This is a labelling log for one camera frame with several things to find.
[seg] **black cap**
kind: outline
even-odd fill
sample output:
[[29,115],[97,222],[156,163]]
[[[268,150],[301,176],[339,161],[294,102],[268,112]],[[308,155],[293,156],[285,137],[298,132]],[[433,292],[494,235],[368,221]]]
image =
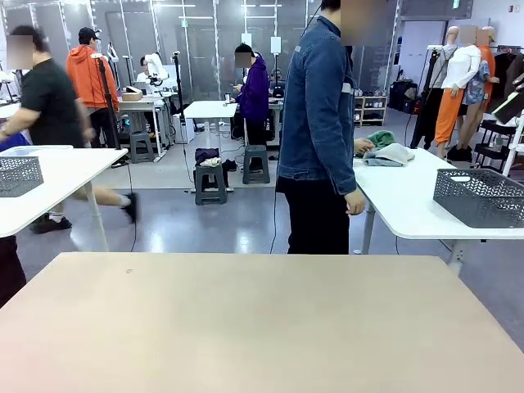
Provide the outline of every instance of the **black cap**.
[[97,34],[95,33],[95,30],[89,28],[89,27],[83,27],[82,29],[80,29],[79,31],[79,41],[82,42],[82,41],[88,41],[90,40],[91,38],[93,39],[97,39],[98,41],[100,41],[99,37],[97,37]]

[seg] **denim jacket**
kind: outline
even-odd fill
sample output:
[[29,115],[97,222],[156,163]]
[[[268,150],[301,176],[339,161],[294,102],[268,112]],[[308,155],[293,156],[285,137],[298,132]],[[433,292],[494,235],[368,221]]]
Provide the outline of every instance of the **denim jacket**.
[[341,195],[356,190],[354,87],[341,31],[320,16],[289,65],[279,177],[330,180]]

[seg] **person in orange jacket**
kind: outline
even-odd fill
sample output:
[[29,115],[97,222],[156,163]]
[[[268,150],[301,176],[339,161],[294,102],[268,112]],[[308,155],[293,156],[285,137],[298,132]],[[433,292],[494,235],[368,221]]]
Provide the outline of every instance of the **person in orange jacket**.
[[[83,27],[79,31],[79,46],[72,49],[67,57],[67,74],[73,81],[77,95],[82,98],[88,108],[91,124],[97,136],[91,141],[91,147],[101,147],[100,133],[104,133],[108,147],[116,147],[111,127],[111,112],[107,107],[104,84],[98,60],[91,57],[97,53],[97,34],[89,27]],[[116,94],[116,83],[107,60],[102,57],[106,68],[107,84],[111,93],[111,101],[115,112],[119,111],[118,96]]]

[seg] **beige tabletop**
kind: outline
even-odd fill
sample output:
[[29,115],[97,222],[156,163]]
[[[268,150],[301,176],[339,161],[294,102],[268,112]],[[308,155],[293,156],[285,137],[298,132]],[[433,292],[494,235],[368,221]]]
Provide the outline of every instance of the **beige tabletop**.
[[62,254],[0,310],[6,393],[522,393],[437,258]]

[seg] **black t-shirt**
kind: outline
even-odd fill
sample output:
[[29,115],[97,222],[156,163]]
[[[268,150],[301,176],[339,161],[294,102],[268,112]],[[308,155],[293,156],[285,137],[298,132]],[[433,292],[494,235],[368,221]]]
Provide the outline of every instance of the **black t-shirt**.
[[40,112],[29,128],[34,145],[84,147],[76,93],[66,72],[52,59],[37,64],[22,79],[22,108]]

